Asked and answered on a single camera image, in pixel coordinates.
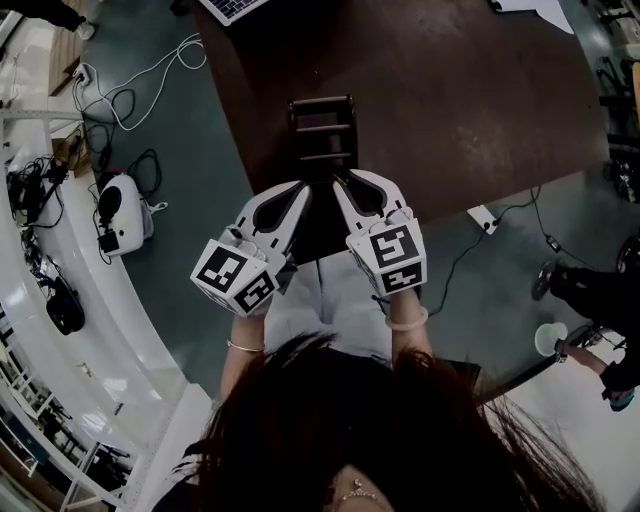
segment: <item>necklace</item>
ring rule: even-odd
[[[336,503],[333,507],[333,512],[336,512],[342,505],[344,505],[345,501],[348,501],[353,498],[365,498],[376,503],[380,508],[382,508],[382,503],[380,502],[380,498],[371,492],[367,492],[362,489],[362,482],[359,478],[354,479],[353,481],[353,491],[349,494],[344,495],[340,498],[340,501]]]

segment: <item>gray floor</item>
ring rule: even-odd
[[[594,11],[578,2],[563,4],[590,64],[597,66],[598,57],[610,49]],[[195,32],[190,17],[174,18],[164,4],[158,7],[151,0],[111,0],[100,6],[98,20],[100,29],[87,45],[85,59],[101,70],[103,89],[155,63]],[[158,71],[135,83],[137,112],[146,109],[160,76]],[[132,133],[117,132],[112,163],[126,169],[148,147],[158,151],[164,174],[154,201],[170,206],[155,217],[154,239],[127,255],[125,264],[147,313],[188,378],[215,395],[231,317],[191,284],[189,274],[206,241],[219,235],[250,189],[208,68],[171,71],[148,121]],[[528,198],[525,192],[489,208],[499,214],[506,205]],[[600,169],[545,185],[539,206],[545,230],[601,270],[613,269],[621,244],[640,225],[640,209],[621,202]],[[423,232],[429,257],[423,302],[433,309],[453,259],[480,232],[466,214],[424,226]],[[554,256],[533,207],[511,211],[497,232],[458,266],[443,312],[429,322],[436,353],[478,363],[485,377],[497,382],[538,362],[533,333],[541,323],[559,320],[570,328],[584,323],[552,297],[539,304],[530,299],[533,276]]]

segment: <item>dark brown table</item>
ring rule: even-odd
[[[534,13],[486,0],[270,0],[222,27],[195,2],[255,192],[300,178],[287,100],[352,94],[359,166],[421,222],[608,158],[582,49]]]

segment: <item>bracelet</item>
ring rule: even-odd
[[[387,327],[389,327],[389,329],[391,329],[392,331],[413,331],[414,329],[422,327],[424,324],[426,324],[427,319],[429,318],[429,312],[427,311],[427,309],[422,307],[420,309],[422,310],[422,318],[411,324],[394,324],[391,320],[389,320],[389,317],[385,317],[384,323],[387,324]]]
[[[242,350],[243,352],[251,352],[251,353],[264,352],[264,348],[241,347],[240,345],[236,345],[235,343],[233,343],[231,340],[227,340],[227,347],[237,348],[238,350]]]

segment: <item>woman's left arm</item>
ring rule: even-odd
[[[227,350],[227,359],[222,370],[220,397],[224,401],[231,394],[245,367],[264,352],[264,319],[265,315],[242,318],[236,316],[231,327],[230,341],[236,347]]]

